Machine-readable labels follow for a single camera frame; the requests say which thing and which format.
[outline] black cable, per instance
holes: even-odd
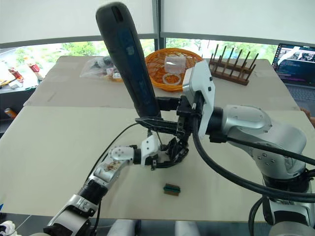
[[[95,236],[96,235],[96,230],[97,230],[97,226],[98,226],[98,222],[99,222],[99,216],[100,216],[100,204],[101,204],[101,202],[99,202],[99,204],[98,204],[96,221],[95,221],[94,228],[92,229],[92,231],[90,233],[90,236]]]
[[[255,221],[255,216],[258,211],[258,208],[262,204],[262,198],[260,198],[251,208],[250,214],[248,217],[248,229],[250,231],[250,235],[254,236],[254,221]]]
[[[255,143],[251,143],[251,142],[247,142],[247,141],[243,141],[243,140],[234,139],[231,137],[227,137],[227,140],[234,142],[234,143],[237,143],[237,144],[246,145],[246,146],[249,146],[252,148],[256,148],[256,149],[260,149],[260,150],[264,150],[264,151],[273,152],[275,154],[280,154],[283,156],[291,157],[293,159],[303,161],[305,163],[308,163],[310,165],[315,166],[315,160],[314,159],[311,159],[307,156],[303,156],[303,155],[300,155],[300,154],[297,154],[297,153],[294,153],[291,151],[286,151],[286,150],[283,150],[280,148],[275,148],[275,147],[268,147],[268,146],[261,145],[261,144],[255,144]]]
[[[246,188],[250,191],[265,195],[270,198],[276,199],[283,199],[287,201],[294,201],[294,202],[302,202],[302,203],[315,203],[315,194],[310,193],[295,193],[289,191],[283,191],[276,188],[271,188],[267,186],[263,186],[254,182],[251,182],[247,179],[241,178],[230,171],[224,169],[222,166],[218,165],[206,151],[203,149],[202,144],[200,142],[198,136],[198,129],[199,129],[199,118],[195,117],[193,119],[193,142],[195,147],[201,156],[201,158],[207,163],[209,167],[211,167],[215,172],[219,175],[223,176],[224,178],[228,179],[229,181]]]
[[[89,176],[92,174],[93,170],[95,169],[95,167],[97,166],[97,164],[99,163],[100,159],[102,158],[102,156],[108,151],[108,149],[112,146],[112,144],[126,131],[128,130],[130,127],[133,127],[135,125],[137,125],[138,123],[134,123],[134,124],[131,124],[129,125],[128,127],[126,127],[122,132],[120,132],[119,135],[116,136],[116,138],[114,138],[114,140],[108,145],[108,147],[105,149],[105,151],[99,156],[99,158],[97,159],[97,161],[95,162],[95,164],[93,165],[91,171],[89,172],[87,178],[86,178],[86,181],[88,180]]]

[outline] beige tabletop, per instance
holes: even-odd
[[[95,57],[60,57],[26,106],[72,106],[133,108],[123,83],[98,77],[80,77],[87,61]],[[256,60],[247,86],[214,78],[216,105],[252,105],[264,110],[298,110],[287,88],[268,60]],[[179,97],[180,93],[154,88],[156,96]]]
[[[307,136],[304,154],[314,156],[315,131],[303,112],[269,111]],[[174,113],[162,114],[174,119]],[[95,160],[111,140],[137,117],[134,109],[24,107],[0,139],[0,201],[3,212],[54,215],[77,193]],[[117,145],[140,144],[146,130],[132,127]],[[171,138],[163,135],[164,142]],[[230,144],[202,141],[205,150],[228,170],[261,183],[252,159]],[[166,183],[180,186],[178,197],[165,195]],[[172,168],[151,171],[129,166],[103,198],[101,217],[247,221],[259,195],[225,180],[199,157],[190,138],[189,154]],[[257,221],[263,221],[261,211]]]

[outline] robotic hand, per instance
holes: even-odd
[[[44,229],[46,234],[86,235],[91,225],[89,217],[94,215],[102,197],[125,166],[151,165],[152,170],[174,166],[187,155],[192,133],[197,151],[213,170],[263,195],[265,219],[274,225],[270,236],[315,235],[315,197],[311,194],[311,171],[306,169],[304,160],[313,165],[315,162],[299,155],[306,144],[305,135],[299,129],[271,120],[259,108],[214,107],[215,85],[205,61],[186,71],[185,95],[181,98],[155,98],[141,44],[126,6],[112,3],[101,7],[96,21],[140,116],[136,121],[150,131],[172,134],[175,138],[164,146],[150,133],[140,148],[110,150],[112,162],[105,160],[97,165],[82,189],[49,222]],[[178,121],[164,120],[161,110],[176,111]],[[202,148],[200,138],[204,135],[209,135],[210,142],[230,142],[247,152],[260,169],[264,185],[242,179],[215,163]],[[166,152],[168,161],[160,161],[160,151]]]

